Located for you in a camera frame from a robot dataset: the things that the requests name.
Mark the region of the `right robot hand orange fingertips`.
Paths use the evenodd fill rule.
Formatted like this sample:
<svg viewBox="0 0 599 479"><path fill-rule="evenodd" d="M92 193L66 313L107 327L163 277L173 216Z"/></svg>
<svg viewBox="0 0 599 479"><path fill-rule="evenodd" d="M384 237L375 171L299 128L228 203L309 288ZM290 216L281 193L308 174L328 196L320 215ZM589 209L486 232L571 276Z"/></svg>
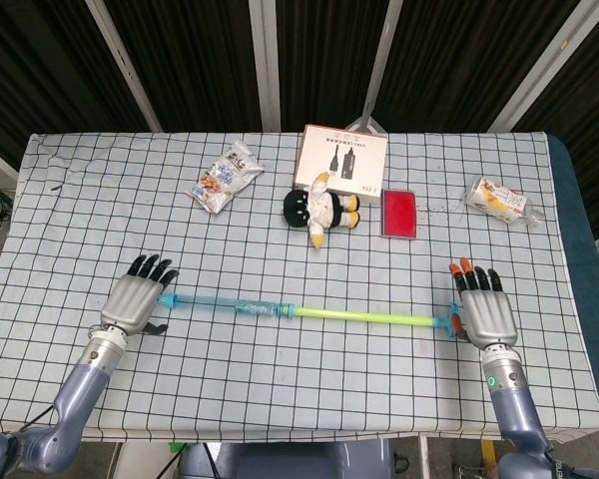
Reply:
<svg viewBox="0 0 599 479"><path fill-rule="evenodd" d="M484 350L493 344L514 346L518 332L499 274L473 266L467 257L451 263L449 271L460 299L450 314L452 332Z"/></svg>

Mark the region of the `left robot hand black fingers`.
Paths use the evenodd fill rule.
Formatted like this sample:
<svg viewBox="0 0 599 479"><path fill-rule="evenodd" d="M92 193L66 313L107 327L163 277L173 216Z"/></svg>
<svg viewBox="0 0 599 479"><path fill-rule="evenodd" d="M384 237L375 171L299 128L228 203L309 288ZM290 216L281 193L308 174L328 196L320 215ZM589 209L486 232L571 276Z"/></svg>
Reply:
<svg viewBox="0 0 599 479"><path fill-rule="evenodd" d="M101 312L102 326L117 327L128 336L164 334L168 326L155 325L150 319L160 296L179 275L177 269L170 268L171 263L157 254L136 257L109 294Z"/></svg>

